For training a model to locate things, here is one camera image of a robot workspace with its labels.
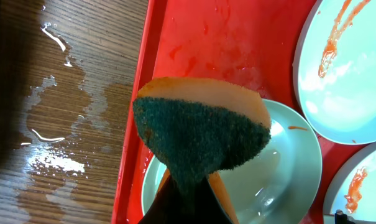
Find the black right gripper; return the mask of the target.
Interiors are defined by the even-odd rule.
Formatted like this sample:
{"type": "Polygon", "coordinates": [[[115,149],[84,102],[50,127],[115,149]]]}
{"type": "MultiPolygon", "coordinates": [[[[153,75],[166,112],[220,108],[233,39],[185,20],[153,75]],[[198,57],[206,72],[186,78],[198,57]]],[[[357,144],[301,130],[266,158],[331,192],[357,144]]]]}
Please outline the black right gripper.
{"type": "Polygon", "coordinates": [[[355,220],[353,217],[348,216],[343,213],[342,210],[337,210],[334,214],[335,224],[376,224],[376,222],[365,221],[365,220],[355,220]]]}

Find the orange green sponge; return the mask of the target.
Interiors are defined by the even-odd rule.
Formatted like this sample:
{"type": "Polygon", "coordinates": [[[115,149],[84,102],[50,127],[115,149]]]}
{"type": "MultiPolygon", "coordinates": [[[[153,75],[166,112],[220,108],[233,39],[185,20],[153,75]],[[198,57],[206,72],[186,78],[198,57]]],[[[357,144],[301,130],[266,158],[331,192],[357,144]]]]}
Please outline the orange green sponge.
{"type": "Polygon", "coordinates": [[[269,143],[271,119],[256,92],[210,78],[156,78],[132,104],[143,143],[188,205],[210,174],[232,170],[269,143]]]}

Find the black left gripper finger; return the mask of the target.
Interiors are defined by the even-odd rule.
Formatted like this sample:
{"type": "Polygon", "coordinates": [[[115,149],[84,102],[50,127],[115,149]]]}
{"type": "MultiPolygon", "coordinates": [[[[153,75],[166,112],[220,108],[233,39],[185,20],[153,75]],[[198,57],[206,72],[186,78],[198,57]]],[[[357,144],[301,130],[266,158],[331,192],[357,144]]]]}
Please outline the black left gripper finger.
{"type": "Polygon", "coordinates": [[[195,188],[188,205],[170,174],[164,174],[154,202],[141,224],[234,223],[234,207],[219,174],[210,174],[195,188]]]}

